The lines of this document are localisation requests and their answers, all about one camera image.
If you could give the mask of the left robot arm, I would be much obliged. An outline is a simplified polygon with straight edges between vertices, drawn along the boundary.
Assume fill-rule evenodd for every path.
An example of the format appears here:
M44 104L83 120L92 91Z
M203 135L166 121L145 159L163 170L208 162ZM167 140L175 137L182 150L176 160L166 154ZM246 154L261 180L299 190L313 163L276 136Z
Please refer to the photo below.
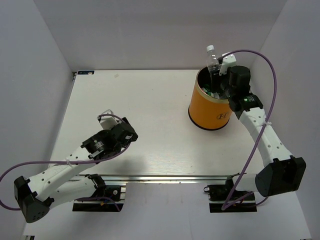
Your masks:
M14 181L14 197L27 223L43 218L51 209L74 200L105 200L107 186L98 174L87 174L81 180L71 179L86 169L119 156L138 139L129 121L113 114L98 117L102 130L92 135L63 163L55 163L47 170Z

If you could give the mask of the clear unlabelled plastic bottle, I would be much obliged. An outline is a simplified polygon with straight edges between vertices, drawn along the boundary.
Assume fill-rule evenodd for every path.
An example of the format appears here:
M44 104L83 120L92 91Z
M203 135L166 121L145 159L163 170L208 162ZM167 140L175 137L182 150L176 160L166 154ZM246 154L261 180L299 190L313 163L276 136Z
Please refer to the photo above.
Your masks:
M220 63L217 58L217 53L213 45L206 47L207 59L206 66L210 74L216 74L220 71Z

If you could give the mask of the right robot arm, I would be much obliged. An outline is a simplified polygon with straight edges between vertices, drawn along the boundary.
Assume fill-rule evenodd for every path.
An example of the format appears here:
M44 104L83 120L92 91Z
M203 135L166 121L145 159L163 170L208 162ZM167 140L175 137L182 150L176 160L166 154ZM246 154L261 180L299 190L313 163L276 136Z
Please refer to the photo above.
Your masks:
M225 187L226 195L233 200L244 192L258 192L263 197L295 192L307 166L305 160L293 156L277 136L262 102L250 91L250 79L249 68L236 65L227 69L221 84L230 109L249 132L263 163L259 173L235 176Z

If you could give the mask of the green plastic bottle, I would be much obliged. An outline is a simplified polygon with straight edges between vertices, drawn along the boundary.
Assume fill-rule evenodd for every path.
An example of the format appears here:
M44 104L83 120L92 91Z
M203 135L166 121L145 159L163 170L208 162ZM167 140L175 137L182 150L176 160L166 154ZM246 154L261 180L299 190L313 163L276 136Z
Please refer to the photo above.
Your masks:
M208 95L211 94L210 89L208 89L208 88L206 88L206 87L202 87L201 90L202 90L204 93L208 94Z

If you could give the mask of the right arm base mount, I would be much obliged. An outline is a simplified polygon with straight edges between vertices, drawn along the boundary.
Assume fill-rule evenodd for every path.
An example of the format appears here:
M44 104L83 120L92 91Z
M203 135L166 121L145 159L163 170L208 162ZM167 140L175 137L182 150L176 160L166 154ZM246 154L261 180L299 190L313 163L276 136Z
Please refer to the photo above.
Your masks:
M226 210L222 206L228 197L234 183L231 176L228 176L222 183L209 184L203 188L208 194L210 213L254 213L257 212L255 195L251 194L241 201L237 201Z

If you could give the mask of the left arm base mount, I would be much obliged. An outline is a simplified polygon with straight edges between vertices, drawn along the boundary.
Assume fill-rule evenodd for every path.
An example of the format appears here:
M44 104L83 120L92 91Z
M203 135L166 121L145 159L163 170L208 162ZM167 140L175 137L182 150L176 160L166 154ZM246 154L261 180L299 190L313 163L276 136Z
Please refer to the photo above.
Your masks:
M125 185L107 185L106 189L93 196L92 200L75 200L73 212L119 213L125 203Z

